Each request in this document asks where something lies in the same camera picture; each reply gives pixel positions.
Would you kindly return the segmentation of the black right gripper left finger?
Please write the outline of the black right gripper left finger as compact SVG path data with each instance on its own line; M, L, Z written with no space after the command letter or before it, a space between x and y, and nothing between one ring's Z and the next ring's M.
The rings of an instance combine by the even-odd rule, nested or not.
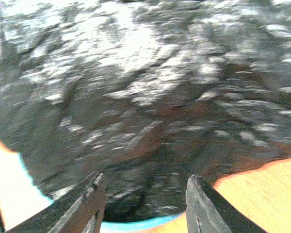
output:
M98 233L105 210L104 174L93 172L9 233Z

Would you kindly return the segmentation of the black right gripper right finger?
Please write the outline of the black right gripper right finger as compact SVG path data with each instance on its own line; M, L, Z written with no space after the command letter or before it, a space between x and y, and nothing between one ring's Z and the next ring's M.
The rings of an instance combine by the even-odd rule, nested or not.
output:
M263 233L203 177L194 174L187 182L186 219L190 233Z

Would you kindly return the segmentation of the teal plastic trash bin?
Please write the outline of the teal plastic trash bin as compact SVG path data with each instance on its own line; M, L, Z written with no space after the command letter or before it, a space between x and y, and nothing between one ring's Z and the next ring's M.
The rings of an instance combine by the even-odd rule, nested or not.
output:
M88 154L74 160L60 154L41 158L40 162L41 166L31 168L30 174L42 197L50 201L47 207L91 173L104 174L106 201L100 228L147 230L175 219L186 208L188 174L169 153L125 159L118 154Z

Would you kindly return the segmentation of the black plastic trash bag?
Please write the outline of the black plastic trash bag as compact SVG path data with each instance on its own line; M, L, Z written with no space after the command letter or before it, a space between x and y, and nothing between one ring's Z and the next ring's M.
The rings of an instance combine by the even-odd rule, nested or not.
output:
M45 195L104 173L106 220L291 156L291 0L4 0L0 38L0 140Z

